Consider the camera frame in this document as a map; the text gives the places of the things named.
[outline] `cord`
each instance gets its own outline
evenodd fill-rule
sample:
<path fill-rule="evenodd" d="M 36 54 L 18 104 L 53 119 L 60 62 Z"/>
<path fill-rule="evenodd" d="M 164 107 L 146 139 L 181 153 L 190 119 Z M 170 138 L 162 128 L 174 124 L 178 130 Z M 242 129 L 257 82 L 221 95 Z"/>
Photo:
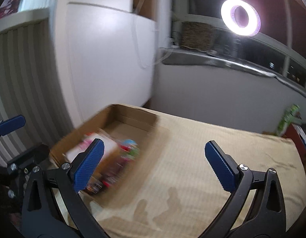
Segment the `cord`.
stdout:
<path fill-rule="evenodd" d="M 143 3 L 144 3 L 145 0 L 139 0 L 138 2 L 138 5 L 136 6 L 135 10 L 133 11 L 133 13 L 137 14 L 140 12 L 142 6 L 143 6 Z M 141 56 L 140 56 L 140 51 L 139 51 L 139 44 L 138 44 L 138 36 L 137 36 L 137 26 L 136 26 L 136 17 L 133 17 L 132 19 L 132 27 L 131 27 L 131 32 L 132 32 L 132 39 L 133 39 L 133 43 L 134 43 L 134 48 L 136 50 L 136 54 L 137 54 L 137 59 L 138 59 L 138 64 L 139 66 L 142 68 L 142 69 L 146 69 L 147 67 L 151 67 L 153 65 L 156 65 L 156 64 L 159 64 L 160 62 L 162 62 L 164 59 L 168 58 L 171 53 L 173 52 L 174 48 L 171 49 L 170 51 L 168 51 L 166 53 L 165 56 L 163 56 L 162 58 L 160 58 L 159 60 L 155 61 L 154 63 L 152 63 L 151 65 L 144 65 L 142 63 L 142 60 L 141 60 Z"/>

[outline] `textured gripper pad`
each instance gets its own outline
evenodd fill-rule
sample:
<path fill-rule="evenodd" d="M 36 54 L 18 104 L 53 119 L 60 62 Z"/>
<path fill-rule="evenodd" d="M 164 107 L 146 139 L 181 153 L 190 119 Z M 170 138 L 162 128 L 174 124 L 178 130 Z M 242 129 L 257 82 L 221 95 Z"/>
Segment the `textured gripper pad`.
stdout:
<path fill-rule="evenodd" d="M 211 142 L 207 142 L 205 145 L 205 156 L 223 189 L 231 193 L 234 192 L 236 189 L 235 175 Z"/>
<path fill-rule="evenodd" d="M 91 149 L 85 160 L 74 174 L 74 190 L 78 192 L 86 188 L 88 181 L 99 164 L 104 153 L 104 143 L 99 140 Z"/>
<path fill-rule="evenodd" d="M 23 115 L 18 115 L 0 123 L 0 135 L 5 136 L 25 125 L 25 118 Z"/>

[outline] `white wall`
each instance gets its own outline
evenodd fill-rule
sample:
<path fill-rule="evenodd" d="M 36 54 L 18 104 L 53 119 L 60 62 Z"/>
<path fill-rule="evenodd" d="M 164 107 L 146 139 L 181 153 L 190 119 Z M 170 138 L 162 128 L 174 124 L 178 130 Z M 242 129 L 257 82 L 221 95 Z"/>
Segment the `white wall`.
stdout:
<path fill-rule="evenodd" d="M 275 78 L 212 66 L 159 64 L 151 108 L 163 113 L 234 129 L 276 130 L 284 110 L 306 98 Z"/>

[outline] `beige bed sheet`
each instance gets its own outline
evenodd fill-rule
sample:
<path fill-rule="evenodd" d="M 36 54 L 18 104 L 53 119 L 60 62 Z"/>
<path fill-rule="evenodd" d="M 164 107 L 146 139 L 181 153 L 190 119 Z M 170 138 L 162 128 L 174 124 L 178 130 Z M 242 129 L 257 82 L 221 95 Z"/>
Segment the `beige bed sheet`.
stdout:
<path fill-rule="evenodd" d="M 215 140 L 238 164 L 256 171 L 276 169 L 287 229 L 303 211 L 306 176 L 290 139 L 151 112 L 159 116 L 151 142 L 118 187 L 102 195 L 101 206 L 81 195 L 112 238 L 196 238 L 207 228 L 230 195 L 205 158 L 204 147 L 209 140 Z M 253 196 L 251 191 L 234 226 L 243 222 Z M 67 219 L 59 194 L 56 197 Z"/>

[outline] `snack package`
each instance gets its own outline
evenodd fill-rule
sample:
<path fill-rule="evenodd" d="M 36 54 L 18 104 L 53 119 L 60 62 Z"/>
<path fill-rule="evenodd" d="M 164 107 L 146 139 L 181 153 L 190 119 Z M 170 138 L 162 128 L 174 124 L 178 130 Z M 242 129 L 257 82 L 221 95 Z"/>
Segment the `snack package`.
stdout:
<path fill-rule="evenodd" d="M 120 156 L 111 162 L 97 178 L 92 177 L 85 189 L 90 195 L 97 194 L 115 184 L 125 166 L 139 155 L 138 145 L 133 140 L 124 140 L 119 144 Z"/>

